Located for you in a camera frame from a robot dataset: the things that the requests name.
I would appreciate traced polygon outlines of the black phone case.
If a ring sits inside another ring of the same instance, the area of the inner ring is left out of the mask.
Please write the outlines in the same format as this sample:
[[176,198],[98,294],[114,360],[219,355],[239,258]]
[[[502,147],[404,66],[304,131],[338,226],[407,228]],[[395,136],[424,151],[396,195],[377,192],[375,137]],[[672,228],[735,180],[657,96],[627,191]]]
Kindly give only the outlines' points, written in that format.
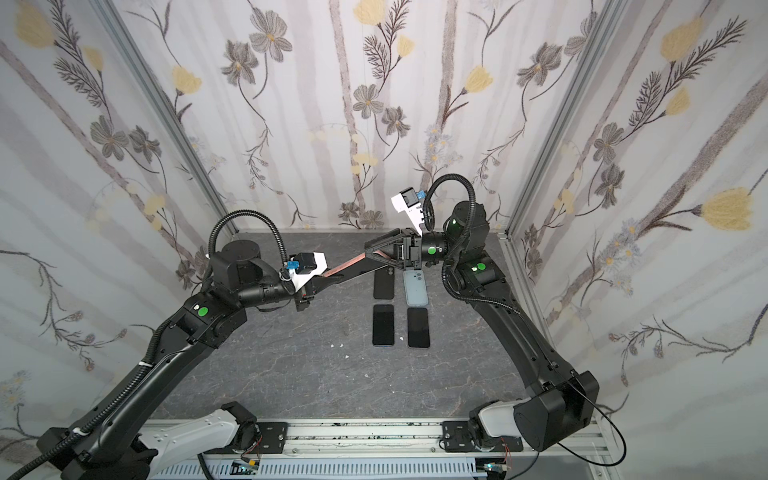
[[393,300],[395,297],[395,273],[392,268],[382,268],[374,273],[373,298]]

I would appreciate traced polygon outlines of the light blue phone case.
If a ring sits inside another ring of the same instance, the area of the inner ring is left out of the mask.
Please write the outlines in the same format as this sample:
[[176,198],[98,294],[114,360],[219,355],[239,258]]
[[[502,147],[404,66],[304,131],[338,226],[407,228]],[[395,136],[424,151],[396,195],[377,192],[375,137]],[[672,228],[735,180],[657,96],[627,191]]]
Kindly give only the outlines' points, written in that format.
[[429,304],[425,276],[422,270],[403,272],[406,304],[412,308],[422,308]]

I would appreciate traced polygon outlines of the black phone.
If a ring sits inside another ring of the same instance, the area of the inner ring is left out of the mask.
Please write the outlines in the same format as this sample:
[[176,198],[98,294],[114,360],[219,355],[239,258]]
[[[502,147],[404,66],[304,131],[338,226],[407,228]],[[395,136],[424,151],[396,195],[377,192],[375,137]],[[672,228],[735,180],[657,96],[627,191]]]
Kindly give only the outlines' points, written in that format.
[[372,344],[393,346],[395,344],[394,306],[376,304],[373,306]]

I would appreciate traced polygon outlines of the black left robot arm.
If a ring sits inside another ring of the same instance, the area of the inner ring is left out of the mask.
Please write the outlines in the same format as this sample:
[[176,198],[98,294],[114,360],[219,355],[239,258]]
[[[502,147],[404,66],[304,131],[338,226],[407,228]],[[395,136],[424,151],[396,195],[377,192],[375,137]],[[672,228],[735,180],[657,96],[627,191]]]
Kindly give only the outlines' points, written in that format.
[[214,251],[201,291],[163,321],[130,373],[68,427],[51,427],[38,440],[39,456],[13,473],[21,479],[53,466],[63,479],[148,479],[174,453],[170,441],[144,441],[141,430],[160,404],[248,319],[247,311],[282,301],[307,303],[320,290],[375,271],[394,259],[368,243],[362,254],[330,269],[321,253],[283,255],[273,267],[252,240]]

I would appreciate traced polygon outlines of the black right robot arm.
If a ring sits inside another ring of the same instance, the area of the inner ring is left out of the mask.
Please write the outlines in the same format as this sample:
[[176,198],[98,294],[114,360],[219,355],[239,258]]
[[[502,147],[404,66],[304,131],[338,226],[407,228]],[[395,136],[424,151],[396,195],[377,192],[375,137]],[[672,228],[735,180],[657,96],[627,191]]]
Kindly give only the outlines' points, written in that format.
[[599,383],[589,371],[577,372],[536,328],[485,246],[489,225],[480,204],[459,202],[440,232],[424,227],[420,199],[395,195],[391,203],[409,217],[410,227],[393,231],[395,241],[368,243],[366,255],[393,262],[441,264],[448,293],[470,305],[488,324],[516,367],[528,394],[512,408],[519,434],[542,452],[586,428]]

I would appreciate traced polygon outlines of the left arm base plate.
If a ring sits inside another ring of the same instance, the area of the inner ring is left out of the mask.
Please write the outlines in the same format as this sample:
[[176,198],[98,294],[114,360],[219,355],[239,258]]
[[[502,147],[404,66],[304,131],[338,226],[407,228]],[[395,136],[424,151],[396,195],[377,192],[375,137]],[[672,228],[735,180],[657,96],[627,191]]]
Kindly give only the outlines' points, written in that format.
[[287,422],[259,422],[254,452],[260,455],[280,455],[284,451],[289,424]]

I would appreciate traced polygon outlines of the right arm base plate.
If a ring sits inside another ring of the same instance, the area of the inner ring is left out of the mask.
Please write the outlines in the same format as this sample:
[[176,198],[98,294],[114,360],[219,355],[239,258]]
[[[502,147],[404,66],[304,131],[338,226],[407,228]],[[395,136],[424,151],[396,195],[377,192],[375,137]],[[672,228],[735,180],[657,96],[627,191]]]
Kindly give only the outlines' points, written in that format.
[[468,420],[446,420],[441,423],[440,448],[448,453],[470,453],[476,450]]

